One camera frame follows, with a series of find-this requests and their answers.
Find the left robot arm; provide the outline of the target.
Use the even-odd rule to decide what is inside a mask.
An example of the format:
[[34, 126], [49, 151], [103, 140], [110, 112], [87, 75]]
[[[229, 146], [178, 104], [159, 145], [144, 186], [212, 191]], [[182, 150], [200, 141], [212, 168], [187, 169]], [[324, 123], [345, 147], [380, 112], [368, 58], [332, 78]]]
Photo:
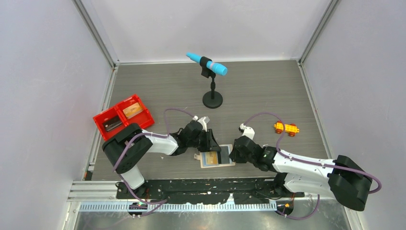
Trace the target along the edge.
[[132, 123], [102, 145], [113, 171], [129, 186], [128, 192], [135, 198], [142, 198], [147, 192], [145, 179], [137, 166], [145, 154], [178, 156], [189, 148], [199, 152], [221, 150], [213, 130], [208, 129], [203, 120], [192, 120], [184, 128], [167, 135], [146, 131]]

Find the black credit card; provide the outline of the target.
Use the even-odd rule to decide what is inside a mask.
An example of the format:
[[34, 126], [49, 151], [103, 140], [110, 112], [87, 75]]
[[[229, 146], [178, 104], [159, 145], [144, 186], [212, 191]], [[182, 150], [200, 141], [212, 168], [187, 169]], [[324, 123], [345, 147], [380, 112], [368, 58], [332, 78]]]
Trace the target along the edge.
[[232, 165], [233, 161], [230, 158], [230, 154], [232, 151], [232, 145], [221, 145], [221, 151], [218, 153], [219, 164], [220, 165]]

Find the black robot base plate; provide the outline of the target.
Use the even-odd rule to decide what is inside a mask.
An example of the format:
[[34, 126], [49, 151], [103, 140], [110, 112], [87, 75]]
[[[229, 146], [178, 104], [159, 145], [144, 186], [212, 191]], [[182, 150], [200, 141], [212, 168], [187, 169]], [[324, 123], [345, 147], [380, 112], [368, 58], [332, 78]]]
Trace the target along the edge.
[[233, 198], [236, 204], [265, 204], [270, 200], [302, 198], [303, 192], [284, 191], [274, 178], [215, 178], [215, 179], [150, 179], [133, 192], [124, 182], [116, 182], [117, 199], [132, 199], [133, 195], [152, 203], [224, 204]]

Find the beige card holder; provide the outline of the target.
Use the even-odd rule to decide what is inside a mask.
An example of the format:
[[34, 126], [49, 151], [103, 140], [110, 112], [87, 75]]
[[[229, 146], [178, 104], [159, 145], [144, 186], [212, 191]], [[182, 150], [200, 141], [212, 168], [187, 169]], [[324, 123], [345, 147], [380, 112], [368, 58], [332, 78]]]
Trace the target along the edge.
[[200, 166], [204, 168], [235, 166], [235, 162], [230, 158], [233, 145], [220, 145], [220, 151], [200, 152], [194, 158], [200, 161]]

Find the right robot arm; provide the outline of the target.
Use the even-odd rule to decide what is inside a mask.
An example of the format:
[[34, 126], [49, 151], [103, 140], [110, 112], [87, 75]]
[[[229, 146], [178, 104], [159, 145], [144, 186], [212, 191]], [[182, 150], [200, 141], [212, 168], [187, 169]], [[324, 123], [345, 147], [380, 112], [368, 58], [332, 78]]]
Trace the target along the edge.
[[364, 174], [349, 157], [317, 159], [285, 150], [261, 147], [241, 136], [234, 141], [230, 159], [235, 163], [252, 163], [264, 172], [274, 172], [273, 190], [278, 196], [312, 193], [334, 198], [341, 205], [364, 211], [372, 178]]

